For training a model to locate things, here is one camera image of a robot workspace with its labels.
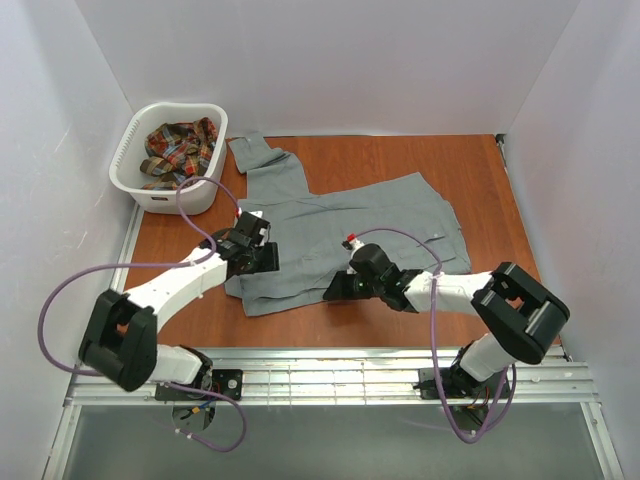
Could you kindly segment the grey long sleeve shirt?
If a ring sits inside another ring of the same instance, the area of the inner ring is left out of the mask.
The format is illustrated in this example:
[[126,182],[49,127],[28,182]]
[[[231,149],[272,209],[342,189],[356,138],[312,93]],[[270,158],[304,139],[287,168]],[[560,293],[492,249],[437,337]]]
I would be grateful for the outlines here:
[[309,190],[298,157],[270,147],[259,133],[230,142],[247,178],[239,204],[261,212],[278,246],[274,272],[235,276],[224,289],[248,316],[262,316],[321,301],[336,272],[348,266],[343,248],[351,233],[379,244],[399,268],[447,273],[471,270],[462,230],[449,202],[419,173],[323,195]]

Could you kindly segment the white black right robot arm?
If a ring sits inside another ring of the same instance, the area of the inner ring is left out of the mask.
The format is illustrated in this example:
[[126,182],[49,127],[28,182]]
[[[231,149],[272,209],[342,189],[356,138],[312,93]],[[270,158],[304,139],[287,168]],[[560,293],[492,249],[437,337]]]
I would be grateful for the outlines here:
[[541,363],[570,318],[565,303],[515,263],[476,274],[435,274],[399,268],[377,244],[354,240],[349,247],[348,268],[335,274],[325,301],[378,298],[395,311],[450,311],[482,320],[488,333],[461,349],[441,376],[461,392],[516,361]]

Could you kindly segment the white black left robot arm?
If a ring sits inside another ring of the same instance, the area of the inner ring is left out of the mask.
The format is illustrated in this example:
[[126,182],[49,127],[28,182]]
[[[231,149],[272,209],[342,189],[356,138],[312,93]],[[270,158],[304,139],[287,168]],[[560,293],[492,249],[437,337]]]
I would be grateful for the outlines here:
[[278,246],[268,240],[261,211],[241,212],[235,225],[215,232],[183,260],[123,293],[108,289],[96,300],[79,347],[87,366],[127,392],[147,382],[200,389],[212,363],[186,346],[158,342],[158,333],[178,312],[229,279],[279,269]]

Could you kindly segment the plaid long sleeve shirt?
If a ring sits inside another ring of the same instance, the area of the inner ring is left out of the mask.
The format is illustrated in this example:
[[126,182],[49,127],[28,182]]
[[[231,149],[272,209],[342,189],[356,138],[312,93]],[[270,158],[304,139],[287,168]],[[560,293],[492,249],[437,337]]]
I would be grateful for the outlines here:
[[217,128],[208,117],[160,125],[144,142],[147,158],[139,170],[147,182],[142,189],[175,190],[187,179],[203,176],[210,166],[217,139]]

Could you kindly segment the white plastic laundry basket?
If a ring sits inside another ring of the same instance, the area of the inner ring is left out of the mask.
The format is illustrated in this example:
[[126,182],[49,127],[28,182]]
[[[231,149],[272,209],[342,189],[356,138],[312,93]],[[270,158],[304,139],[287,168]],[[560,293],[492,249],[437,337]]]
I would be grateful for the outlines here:
[[226,158],[227,113],[206,103],[160,102],[139,110],[109,167],[112,184],[146,212],[205,212]]

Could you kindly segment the aluminium rail frame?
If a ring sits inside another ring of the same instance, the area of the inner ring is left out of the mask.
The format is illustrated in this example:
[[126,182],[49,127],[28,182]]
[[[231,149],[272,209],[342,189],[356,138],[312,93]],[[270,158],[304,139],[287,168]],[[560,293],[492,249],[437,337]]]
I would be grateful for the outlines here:
[[124,393],[103,380],[70,388],[48,479],[620,479],[588,367],[553,348],[517,369],[504,420],[460,442],[417,384],[426,350],[213,349],[243,373],[241,405],[188,420],[153,386]]

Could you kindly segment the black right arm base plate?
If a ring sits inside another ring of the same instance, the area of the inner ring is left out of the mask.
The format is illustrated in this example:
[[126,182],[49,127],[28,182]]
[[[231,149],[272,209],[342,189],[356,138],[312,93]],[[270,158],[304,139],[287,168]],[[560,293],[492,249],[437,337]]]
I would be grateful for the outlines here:
[[[501,379],[501,374],[495,373],[487,380],[478,382],[472,377],[455,375],[450,368],[446,367],[441,367],[439,373],[443,392],[448,399],[473,399],[482,396],[492,399],[498,390]],[[413,385],[413,388],[419,391],[422,400],[438,399],[435,370],[433,368],[419,369],[418,381]]]

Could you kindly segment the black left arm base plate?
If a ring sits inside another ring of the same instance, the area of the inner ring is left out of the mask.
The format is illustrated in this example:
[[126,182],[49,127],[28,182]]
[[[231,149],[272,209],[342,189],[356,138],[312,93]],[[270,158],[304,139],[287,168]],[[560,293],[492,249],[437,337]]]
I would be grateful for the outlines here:
[[[242,396],[243,377],[244,372],[240,369],[212,370],[200,384],[190,385],[190,388],[214,391],[238,401]],[[176,390],[164,385],[156,387],[154,399],[167,402],[204,402],[209,400],[210,396]]]

